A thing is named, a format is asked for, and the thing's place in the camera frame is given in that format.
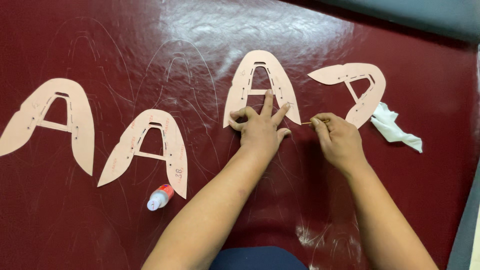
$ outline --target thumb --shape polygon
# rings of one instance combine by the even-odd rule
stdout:
[[[320,144],[324,144],[324,143],[331,143],[332,140],[330,139],[330,132],[328,131],[328,127],[327,125],[316,119],[316,118],[311,118],[310,121],[312,122],[314,128],[315,128],[315,132],[317,133],[318,135],[318,139],[320,140]]]
[[[278,138],[278,143],[281,143],[283,138],[286,135],[289,135],[289,134],[292,134],[292,132],[287,128],[281,128],[281,129],[277,130],[276,135],[277,135],[277,138]]]

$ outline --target glue bottle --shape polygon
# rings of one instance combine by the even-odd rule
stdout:
[[[150,195],[147,208],[155,211],[164,207],[173,196],[173,188],[169,184],[161,185],[156,191]]]

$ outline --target white bottle cap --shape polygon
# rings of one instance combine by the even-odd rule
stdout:
[[[150,211],[157,210],[160,207],[160,202],[158,201],[158,197],[149,200],[147,207]]]

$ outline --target human arm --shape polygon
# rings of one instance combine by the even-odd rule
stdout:
[[[373,268],[437,270],[420,239],[368,164],[357,128],[332,113],[317,114],[311,122],[325,158],[343,173],[350,186],[362,244]]]
[[[269,89],[260,115],[250,107],[230,113],[233,119],[248,117],[246,123],[230,121],[232,128],[241,131],[240,149],[170,222],[143,270],[209,268],[280,142],[290,133],[276,129],[289,104],[274,116],[272,108]]]

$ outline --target hand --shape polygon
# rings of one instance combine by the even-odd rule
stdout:
[[[356,169],[368,165],[360,133],[354,125],[330,112],[319,113],[310,121],[325,158],[343,174],[352,174]]]
[[[287,128],[276,129],[290,109],[290,104],[283,105],[274,116],[272,116],[272,108],[273,91],[268,89],[265,93],[265,102],[260,115],[247,106],[238,111],[230,112],[230,116],[234,120],[247,116],[247,122],[237,123],[233,120],[228,122],[233,129],[241,131],[240,148],[247,148],[249,151],[255,152],[256,156],[264,157],[268,161],[277,152],[283,137],[291,133]]]

